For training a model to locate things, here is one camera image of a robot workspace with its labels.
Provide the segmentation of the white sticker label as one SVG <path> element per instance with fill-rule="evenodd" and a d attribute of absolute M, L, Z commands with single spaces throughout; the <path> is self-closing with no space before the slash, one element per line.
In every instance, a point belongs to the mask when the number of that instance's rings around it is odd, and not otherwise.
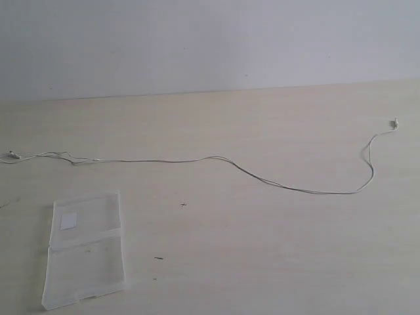
<path fill-rule="evenodd" d="M 60 229 L 68 230 L 77 226 L 77 213 L 64 213 L 61 216 Z"/>

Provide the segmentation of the clear plastic storage case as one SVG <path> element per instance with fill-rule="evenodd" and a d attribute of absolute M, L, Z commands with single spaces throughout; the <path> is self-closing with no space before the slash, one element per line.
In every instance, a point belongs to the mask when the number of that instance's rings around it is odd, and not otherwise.
<path fill-rule="evenodd" d="M 77 226 L 60 229 L 64 213 Z M 120 194 L 106 192 L 56 200 L 41 304 L 53 310 L 125 289 Z"/>

